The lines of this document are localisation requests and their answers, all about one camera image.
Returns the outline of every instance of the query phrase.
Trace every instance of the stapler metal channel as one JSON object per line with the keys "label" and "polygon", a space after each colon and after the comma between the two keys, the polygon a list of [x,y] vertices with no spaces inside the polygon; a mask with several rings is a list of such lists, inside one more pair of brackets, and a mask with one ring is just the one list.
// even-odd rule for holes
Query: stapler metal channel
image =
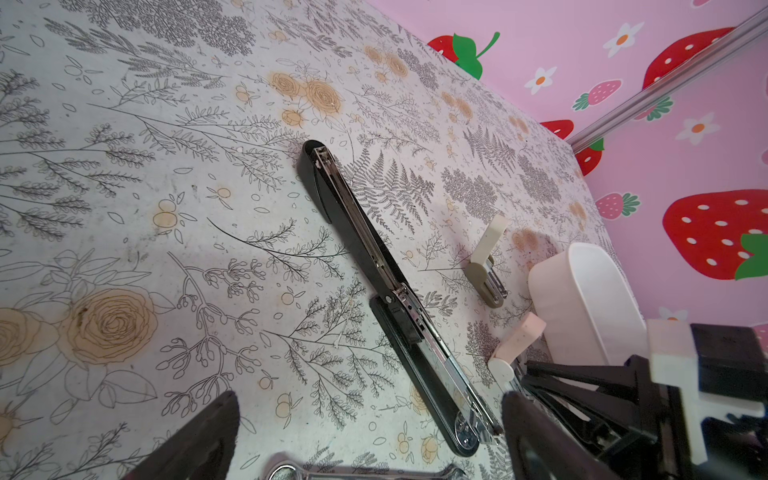
{"label": "stapler metal channel", "polygon": [[371,309],[451,450],[470,456],[480,442],[493,442],[503,433],[501,425],[442,340],[330,150],[307,141],[298,171],[318,210],[376,289]]}

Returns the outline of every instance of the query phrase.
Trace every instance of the scissor handle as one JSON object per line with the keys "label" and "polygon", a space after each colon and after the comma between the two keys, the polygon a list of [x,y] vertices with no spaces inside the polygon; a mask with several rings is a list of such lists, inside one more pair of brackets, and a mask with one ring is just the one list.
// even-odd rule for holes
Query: scissor handle
{"label": "scissor handle", "polygon": [[272,469],[266,480],[276,480],[275,474],[280,470],[290,470],[293,472],[293,480],[312,480],[312,478],[324,478],[325,480],[468,480],[467,475],[459,467],[451,467],[444,475],[376,475],[361,473],[315,473],[299,467],[290,460],[285,460]]}

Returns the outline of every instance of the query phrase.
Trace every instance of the pink strawberry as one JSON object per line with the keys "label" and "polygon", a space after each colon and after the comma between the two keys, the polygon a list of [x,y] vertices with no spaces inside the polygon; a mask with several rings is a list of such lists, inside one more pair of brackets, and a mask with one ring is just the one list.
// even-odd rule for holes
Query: pink strawberry
{"label": "pink strawberry", "polygon": [[571,108],[579,111],[584,110],[590,105],[597,105],[606,98],[610,97],[616,90],[619,89],[620,86],[620,79],[603,81],[592,87],[589,93],[581,94],[581,96],[576,99],[574,106]]}
{"label": "pink strawberry", "polygon": [[597,205],[601,217],[608,220],[616,220],[619,218],[619,215],[629,217],[636,212],[640,201],[637,200],[637,195],[613,193],[602,197],[594,204]]}

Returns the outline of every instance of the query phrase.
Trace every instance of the botanical print surface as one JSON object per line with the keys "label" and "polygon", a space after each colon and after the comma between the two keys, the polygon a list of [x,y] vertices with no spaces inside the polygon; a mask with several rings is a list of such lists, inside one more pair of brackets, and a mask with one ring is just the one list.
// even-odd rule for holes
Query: botanical print surface
{"label": "botanical print surface", "polygon": [[[329,146],[498,409],[485,362],[531,309],[528,271],[573,241],[612,252],[565,142],[363,3],[0,15],[0,478],[119,478],[228,389],[229,478],[278,452],[511,476],[504,445],[445,445],[295,162]],[[510,294],[490,310],[462,267],[497,213]]]}

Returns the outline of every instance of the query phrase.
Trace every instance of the red strawberry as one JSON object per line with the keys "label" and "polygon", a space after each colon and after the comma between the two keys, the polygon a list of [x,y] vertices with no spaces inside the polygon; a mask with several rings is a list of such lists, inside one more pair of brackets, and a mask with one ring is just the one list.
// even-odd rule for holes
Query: red strawberry
{"label": "red strawberry", "polygon": [[640,201],[633,194],[608,194],[594,203],[598,207],[600,216],[608,220],[616,220],[619,215],[629,217],[637,211]]}
{"label": "red strawberry", "polygon": [[574,122],[570,120],[544,121],[541,125],[563,140],[574,130]]}
{"label": "red strawberry", "polygon": [[702,275],[768,275],[768,190],[681,198],[667,208],[662,224],[683,259]]}
{"label": "red strawberry", "polygon": [[689,61],[695,54],[710,46],[713,41],[722,37],[733,27],[718,28],[717,30],[700,31],[674,42],[656,57],[645,71],[643,90],[650,87],[659,78]]}
{"label": "red strawberry", "polygon": [[437,37],[427,45],[437,50],[440,55],[446,57],[453,63],[456,63],[458,60],[456,53],[453,51],[453,35],[443,35],[442,37]]}
{"label": "red strawberry", "polygon": [[589,93],[581,94],[576,99],[574,106],[571,107],[576,111],[584,110],[590,105],[597,105],[606,98],[610,97],[621,86],[621,80],[607,80],[592,87]]}
{"label": "red strawberry", "polygon": [[576,154],[576,161],[581,168],[582,175],[586,177],[600,163],[600,159],[603,157],[603,150],[605,150],[605,147],[601,138]]}

